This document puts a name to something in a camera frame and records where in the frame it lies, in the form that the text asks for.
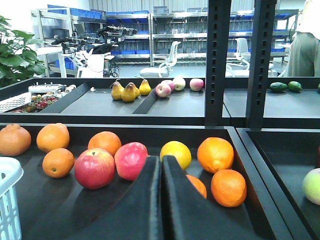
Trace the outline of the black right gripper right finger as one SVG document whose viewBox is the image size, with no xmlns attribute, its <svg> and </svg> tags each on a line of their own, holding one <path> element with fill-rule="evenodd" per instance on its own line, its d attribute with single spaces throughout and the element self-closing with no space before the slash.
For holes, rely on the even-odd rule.
<svg viewBox="0 0 320 240">
<path fill-rule="evenodd" d="M 241 208 L 224 208 L 204 198 L 177 160 L 162 161 L 161 207 L 166 240 L 256 240 Z"/>
</svg>

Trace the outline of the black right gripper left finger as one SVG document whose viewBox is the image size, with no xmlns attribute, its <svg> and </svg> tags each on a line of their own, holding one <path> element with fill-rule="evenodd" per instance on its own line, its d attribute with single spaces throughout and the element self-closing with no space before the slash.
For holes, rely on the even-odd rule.
<svg viewBox="0 0 320 240">
<path fill-rule="evenodd" d="M 163 240 L 162 166 L 158 156 L 146 159 L 124 196 L 101 217 L 69 240 Z"/>
</svg>

